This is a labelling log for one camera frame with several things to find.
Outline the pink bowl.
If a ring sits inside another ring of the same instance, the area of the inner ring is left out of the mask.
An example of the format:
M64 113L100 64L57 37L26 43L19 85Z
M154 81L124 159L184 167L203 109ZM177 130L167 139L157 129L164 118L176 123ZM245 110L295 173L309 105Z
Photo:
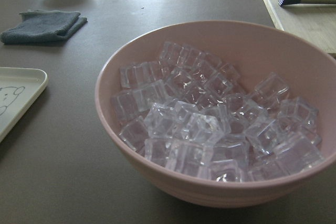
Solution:
M251 90L273 71L319 109L318 131L324 161L291 176L264 182L220 183L179 174L147 161L119 138L120 124L110 98L120 91L119 67L153 60L165 41L208 50L237 65L241 83ZM236 208L254 206L284 196L335 166L335 59L313 44L285 31L252 23L210 20L162 27L118 49L103 66L96 83L95 103L107 134L127 161L151 184L193 204Z

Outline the grey folded cloth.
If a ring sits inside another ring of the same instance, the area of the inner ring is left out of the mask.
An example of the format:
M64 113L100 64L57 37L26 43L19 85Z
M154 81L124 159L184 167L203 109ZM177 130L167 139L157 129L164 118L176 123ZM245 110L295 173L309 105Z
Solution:
M30 10L21 12L22 18L14 28L1 33L4 44L31 44L66 41L87 23L81 13L60 10Z

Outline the cream serving tray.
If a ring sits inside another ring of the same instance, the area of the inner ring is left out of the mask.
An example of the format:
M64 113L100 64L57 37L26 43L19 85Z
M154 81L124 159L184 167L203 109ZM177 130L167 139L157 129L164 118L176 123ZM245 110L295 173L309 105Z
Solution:
M48 76L33 68L1 67L1 140L45 90Z

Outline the clear ice cubes pile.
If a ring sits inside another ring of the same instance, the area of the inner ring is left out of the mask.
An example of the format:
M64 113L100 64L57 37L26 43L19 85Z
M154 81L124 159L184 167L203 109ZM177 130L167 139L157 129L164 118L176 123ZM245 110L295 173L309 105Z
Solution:
M165 42L155 61L120 68L111 99L119 138L147 160L216 182L257 182L321 163L318 110L270 73L252 92L216 55Z

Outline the wooden cutting board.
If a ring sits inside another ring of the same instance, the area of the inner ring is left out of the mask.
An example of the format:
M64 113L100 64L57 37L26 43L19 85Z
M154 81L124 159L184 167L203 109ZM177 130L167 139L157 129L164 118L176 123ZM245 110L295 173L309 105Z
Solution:
M335 5L294 4L279 6L263 0L277 29L294 34L335 57Z

